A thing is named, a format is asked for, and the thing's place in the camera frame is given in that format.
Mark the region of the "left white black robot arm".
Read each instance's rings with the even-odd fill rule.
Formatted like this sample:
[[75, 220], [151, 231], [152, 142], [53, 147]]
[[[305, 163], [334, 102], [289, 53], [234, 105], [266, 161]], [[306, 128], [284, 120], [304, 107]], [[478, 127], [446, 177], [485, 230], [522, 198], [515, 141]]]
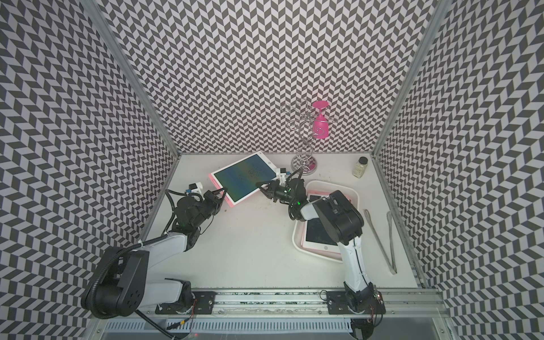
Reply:
[[191, 283], [181, 279], [152, 279], [151, 268], [192, 249], [204, 233], [201, 225], [222, 208], [228, 190], [202, 194], [196, 186], [178, 193], [161, 236], [123, 248], [106, 249], [81, 297], [81, 306], [98, 319], [127, 317], [142, 307], [160, 312], [191, 313], [196, 298]]

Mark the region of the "pink writing tablet colourful screen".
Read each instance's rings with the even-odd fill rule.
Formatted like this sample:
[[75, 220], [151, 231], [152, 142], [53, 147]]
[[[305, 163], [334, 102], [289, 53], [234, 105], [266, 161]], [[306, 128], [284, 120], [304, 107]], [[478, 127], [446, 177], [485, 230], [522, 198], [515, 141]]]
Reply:
[[263, 152], [255, 152], [211, 172], [208, 177], [217, 189], [227, 190], [225, 202], [234, 208], [259, 191], [256, 183], [277, 179], [278, 169]]

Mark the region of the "white plastic storage tray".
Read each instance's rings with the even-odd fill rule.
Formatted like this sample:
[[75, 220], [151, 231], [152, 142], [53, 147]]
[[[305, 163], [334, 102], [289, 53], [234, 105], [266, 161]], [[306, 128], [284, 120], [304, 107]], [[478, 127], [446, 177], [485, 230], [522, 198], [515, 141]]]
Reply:
[[[359, 209], [360, 197], [353, 188], [319, 180], [308, 182], [305, 188], [308, 197], [311, 195], [327, 196], [333, 191], [341, 191], [352, 205], [357, 210]], [[307, 241], [307, 222], [295, 222], [292, 243], [294, 247], [302, 253], [339, 264], [342, 262], [340, 251], [336, 245], [326, 245]]]

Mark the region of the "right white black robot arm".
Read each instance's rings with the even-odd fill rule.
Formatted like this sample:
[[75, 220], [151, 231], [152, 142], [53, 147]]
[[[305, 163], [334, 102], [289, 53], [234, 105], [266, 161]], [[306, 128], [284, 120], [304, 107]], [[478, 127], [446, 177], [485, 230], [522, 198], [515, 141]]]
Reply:
[[284, 182], [279, 179], [260, 181], [256, 187], [266, 198], [287, 205], [290, 219], [301, 222], [318, 219], [321, 222], [339, 248], [344, 266], [344, 296], [352, 313], [385, 314], [382, 294], [369, 279], [364, 264], [364, 218], [341, 191], [333, 191], [310, 202], [299, 170]]

